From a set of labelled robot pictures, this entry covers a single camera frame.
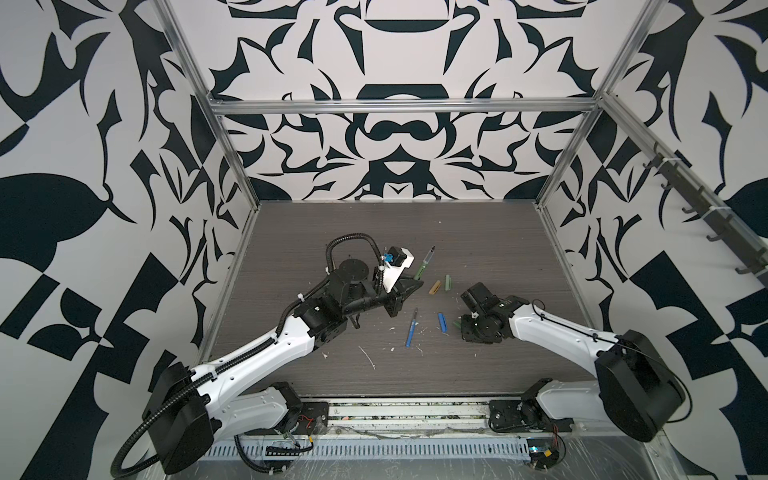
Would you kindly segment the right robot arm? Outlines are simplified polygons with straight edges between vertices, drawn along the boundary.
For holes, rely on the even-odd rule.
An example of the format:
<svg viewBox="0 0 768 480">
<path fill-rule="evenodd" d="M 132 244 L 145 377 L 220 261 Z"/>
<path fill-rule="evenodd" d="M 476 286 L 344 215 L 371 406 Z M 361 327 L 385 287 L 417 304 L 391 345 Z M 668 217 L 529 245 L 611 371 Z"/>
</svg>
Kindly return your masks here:
<svg viewBox="0 0 768 480">
<path fill-rule="evenodd" d="M 689 389 L 660 358 L 651 341 L 629 330 L 600 331 L 552 315 L 526 299 L 500 298 L 482 283 L 461 295 L 463 340 L 535 344 L 581 367 L 589 381 L 542 378 L 514 401 L 494 401 L 489 426 L 497 433 L 555 431 L 568 420 L 610 422 L 628 437 L 649 442 L 680 407 L 691 409 Z"/>
</svg>

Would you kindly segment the blue pen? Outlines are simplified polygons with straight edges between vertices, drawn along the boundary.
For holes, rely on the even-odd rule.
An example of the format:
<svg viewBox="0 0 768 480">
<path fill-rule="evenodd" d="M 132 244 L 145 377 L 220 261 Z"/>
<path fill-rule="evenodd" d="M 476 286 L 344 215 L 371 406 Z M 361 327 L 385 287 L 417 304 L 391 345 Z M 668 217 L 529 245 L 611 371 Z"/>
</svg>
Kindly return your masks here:
<svg viewBox="0 0 768 480">
<path fill-rule="evenodd" d="M 411 348 L 416 327 L 418 325 L 419 309 L 415 308 L 411 317 L 408 335 L 405 342 L 406 348 Z"/>
</svg>

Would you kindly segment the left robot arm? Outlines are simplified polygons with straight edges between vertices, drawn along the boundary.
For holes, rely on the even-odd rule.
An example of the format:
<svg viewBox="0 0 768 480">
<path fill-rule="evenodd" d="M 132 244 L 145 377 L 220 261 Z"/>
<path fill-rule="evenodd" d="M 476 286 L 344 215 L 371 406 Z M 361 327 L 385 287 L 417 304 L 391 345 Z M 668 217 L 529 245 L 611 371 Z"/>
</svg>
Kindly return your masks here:
<svg viewBox="0 0 768 480">
<path fill-rule="evenodd" d="M 277 382 L 252 400 L 242 393 L 326 345 L 348 325 L 358 325 L 363 312 L 383 308 L 396 317 L 424 284 L 407 272 L 414 262 L 408 249 L 382 251 L 365 233 L 331 240 L 325 262 L 323 279 L 297 295 L 275 328 L 216 360 L 194 367 L 175 363 L 161 373 L 141 424 L 112 461 L 113 478 L 154 464 L 167 474 L 178 473 L 216 441 L 251 430 L 289 433 L 303 408 L 290 385 Z"/>
</svg>

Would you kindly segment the blue pen cap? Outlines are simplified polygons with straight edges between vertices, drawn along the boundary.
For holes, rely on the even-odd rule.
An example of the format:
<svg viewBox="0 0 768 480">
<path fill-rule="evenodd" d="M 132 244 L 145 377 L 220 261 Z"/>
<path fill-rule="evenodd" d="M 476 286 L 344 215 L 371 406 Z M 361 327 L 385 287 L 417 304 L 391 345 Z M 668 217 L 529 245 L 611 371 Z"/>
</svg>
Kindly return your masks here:
<svg viewBox="0 0 768 480">
<path fill-rule="evenodd" d="M 438 321 L 439 321 L 441 332 L 442 333 L 448 333 L 448 326 L 447 326 L 447 322 L 446 322 L 446 318 L 445 318 L 444 314 L 439 312 L 437 314 L 437 316 L 438 316 Z"/>
</svg>

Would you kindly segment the dark green pen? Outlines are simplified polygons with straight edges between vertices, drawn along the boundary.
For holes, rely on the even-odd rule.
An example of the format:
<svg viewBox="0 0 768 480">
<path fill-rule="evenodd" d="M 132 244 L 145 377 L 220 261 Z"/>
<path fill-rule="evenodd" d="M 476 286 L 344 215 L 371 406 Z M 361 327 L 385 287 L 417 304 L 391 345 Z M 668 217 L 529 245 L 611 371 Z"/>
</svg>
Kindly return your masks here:
<svg viewBox="0 0 768 480">
<path fill-rule="evenodd" d="M 418 270 L 417 270 L 417 272 L 416 272 L 416 274 L 414 276 L 415 280 L 420 280 L 423 277 L 423 274 L 424 274 L 425 270 L 427 269 L 428 265 L 430 264 L 430 262 L 431 262 L 431 260 L 432 260 L 432 258 L 434 256 L 435 250 L 436 250 L 435 246 L 432 246 L 428 250 L 426 256 L 422 260 L 422 262 L 421 262 L 421 264 L 420 264 L 420 266 L 419 266 L 419 268 L 418 268 Z"/>
</svg>

